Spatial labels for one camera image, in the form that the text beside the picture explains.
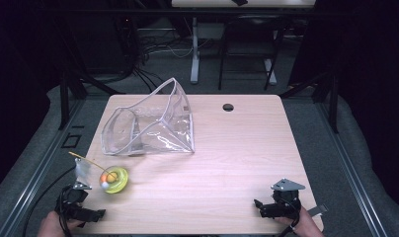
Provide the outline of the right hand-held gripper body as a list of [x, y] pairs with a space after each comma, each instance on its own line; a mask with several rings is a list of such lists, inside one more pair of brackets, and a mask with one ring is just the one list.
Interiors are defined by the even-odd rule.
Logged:
[[287, 178], [282, 178], [271, 185], [271, 189], [274, 191], [273, 199], [275, 201], [273, 217], [298, 218], [301, 210], [299, 191], [304, 190], [305, 187]]

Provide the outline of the black metal chair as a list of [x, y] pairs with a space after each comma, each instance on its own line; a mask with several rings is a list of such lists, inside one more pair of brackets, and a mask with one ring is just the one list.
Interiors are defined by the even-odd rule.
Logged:
[[283, 16], [243, 15], [224, 25], [219, 47], [218, 89], [228, 75], [239, 80], [245, 74], [266, 76], [271, 85], [279, 49], [291, 20]]

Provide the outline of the clear plastic zip bag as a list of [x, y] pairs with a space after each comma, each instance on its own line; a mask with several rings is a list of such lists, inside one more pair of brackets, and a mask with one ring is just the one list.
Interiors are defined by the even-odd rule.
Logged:
[[101, 132], [105, 155], [195, 151], [193, 112], [175, 78], [130, 106], [116, 107]]

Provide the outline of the person's left hand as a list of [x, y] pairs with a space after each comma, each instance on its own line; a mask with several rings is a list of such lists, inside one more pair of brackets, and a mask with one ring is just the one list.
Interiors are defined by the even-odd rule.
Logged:
[[54, 210], [41, 221], [37, 237], [66, 237], [60, 225], [60, 217]]

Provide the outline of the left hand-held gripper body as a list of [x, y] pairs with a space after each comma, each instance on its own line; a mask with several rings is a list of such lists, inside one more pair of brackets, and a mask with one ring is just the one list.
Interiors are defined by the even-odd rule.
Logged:
[[91, 210], [83, 208], [82, 202], [88, 195], [87, 190], [91, 189], [91, 186], [76, 180], [73, 184], [61, 190], [54, 210], [66, 220], [89, 220], [91, 218]]

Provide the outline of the person's right hand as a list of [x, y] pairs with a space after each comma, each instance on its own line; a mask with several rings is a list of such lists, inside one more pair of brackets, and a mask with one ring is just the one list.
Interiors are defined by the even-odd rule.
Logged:
[[275, 221], [286, 225], [287, 232], [293, 232], [298, 237], [325, 237], [304, 207], [299, 211], [299, 220], [297, 223], [287, 217], [276, 217]]

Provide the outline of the white desk with legs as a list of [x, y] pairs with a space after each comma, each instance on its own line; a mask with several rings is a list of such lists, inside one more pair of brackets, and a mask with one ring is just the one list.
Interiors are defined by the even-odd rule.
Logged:
[[[316, 0], [248, 0], [243, 6], [237, 6], [231, 0], [171, 0], [172, 6], [182, 10], [252, 10], [252, 9], [298, 9], [309, 10]], [[222, 36], [221, 23], [199, 23], [192, 17], [193, 63], [191, 82], [197, 84], [200, 71], [199, 39], [217, 39]]]

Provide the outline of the yellow-green bowl with fruit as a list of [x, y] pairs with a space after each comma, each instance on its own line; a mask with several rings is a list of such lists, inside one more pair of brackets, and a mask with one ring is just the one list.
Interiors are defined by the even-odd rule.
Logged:
[[128, 171], [121, 166], [104, 168], [94, 161], [69, 151], [74, 157], [76, 182], [74, 187], [80, 190], [92, 190], [94, 180], [98, 179], [100, 188], [107, 194], [122, 191], [128, 182]]

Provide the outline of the black metal stand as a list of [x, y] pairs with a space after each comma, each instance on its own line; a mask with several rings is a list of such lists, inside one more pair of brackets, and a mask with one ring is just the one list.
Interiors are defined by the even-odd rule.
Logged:
[[339, 79], [333, 72], [323, 72], [314, 78], [299, 83], [280, 95], [286, 99], [303, 91], [309, 86], [315, 85], [315, 90], [311, 96], [314, 103], [323, 103], [326, 99], [329, 102], [328, 124], [335, 133], [338, 133], [337, 114], [339, 102]]
[[60, 77], [60, 109], [61, 109], [61, 121], [59, 130], [65, 128], [70, 120], [70, 109], [69, 109], [69, 93], [72, 93], [77, 100], [85, 100], [88, 96], [88, 92], [83, 86], [83, 83], [87, 82], [103, 92], [109, 95], [121, 95], [121, 92], [105, 85], [104, 83], [96, 80], [94, 77], [87, 73], [71, 70], [66, 71]]

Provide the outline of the aluminium floor rail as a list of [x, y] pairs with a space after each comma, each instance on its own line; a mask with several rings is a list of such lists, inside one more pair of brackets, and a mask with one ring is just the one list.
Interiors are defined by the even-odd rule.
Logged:
[[54, 209], [61, 189], [75, 180], [69, 151], [87, 153], [104, 103], [76, 101], [70, 121], [59, 130], [53, 105], [0, 187], [0, 237], [35, 237], [40, 221]]
[[385, 230], [377, 211], [371, 201], [371, 198], [363, 186], [359, 174], [351, 160], [351, 157], [341, 139], [339, 133], [335, 132], [328, 121], [328, 111], [323, 104], [316, 103], [315, 107], [320, 114], [324, 126], [326, 127], [329, 136], [331, 137], [338, 153], [342, 169], [345, 173], [350, 188], [358, 203], [359, 209], [364, 217], [368, 229], [372, 237], [389, 237]]

